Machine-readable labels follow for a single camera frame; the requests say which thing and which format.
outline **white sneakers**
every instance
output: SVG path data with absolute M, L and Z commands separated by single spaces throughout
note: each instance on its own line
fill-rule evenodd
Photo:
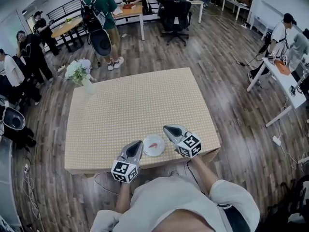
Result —
M 113 64 L 112 62 L 107 64 L 107 70 L 108 71 L 112 71 L 113 69 L 119 69 L 120 66 L 123 64 L 124 62 L 124 58 L 123 57 L 119 57 L 117 61 L 115 61 Z

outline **shorts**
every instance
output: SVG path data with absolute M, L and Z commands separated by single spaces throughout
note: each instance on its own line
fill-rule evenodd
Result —
M 119 42 L 120 42 L 120 37 L 119 37 L 119 33 L 118 33 L 117 27 L 115 26 L 112 29 L 106 29 L 106 31 L 107 31 L 107 33 L 108 33 L 108 35 L 110 37 L 112 45 L 116 45 L 118 47 L 119 46 Z

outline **green shirt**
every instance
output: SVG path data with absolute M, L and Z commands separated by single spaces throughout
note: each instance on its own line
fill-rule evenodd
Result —
M 87 5 L 90 5 L 91 0 L 84 0 Z M 112 12 L 117 8 L 117 4 L 114 0 L 97 0 L 95 2 L 95 8 L 104 13 L 105 24 L 104 29 L 113 29 L 115 27 L 115 21 L 112 17 Z

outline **gray shirt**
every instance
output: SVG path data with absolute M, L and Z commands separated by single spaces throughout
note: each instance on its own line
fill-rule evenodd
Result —
M 295 55 L 301 58 L 304 54 L 308 54 L 309 52 L 309 40 L 302 33 L 298 33 L 294 37 L 291 49 L 294 51 Z

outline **small white plate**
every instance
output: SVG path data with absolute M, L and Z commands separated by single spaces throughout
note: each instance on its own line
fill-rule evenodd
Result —
M 144 153 L 150 157 L 156 157 L 162 154 L 165 149 L 165 143 L 159 135 L 148 135 L 144 141 Z

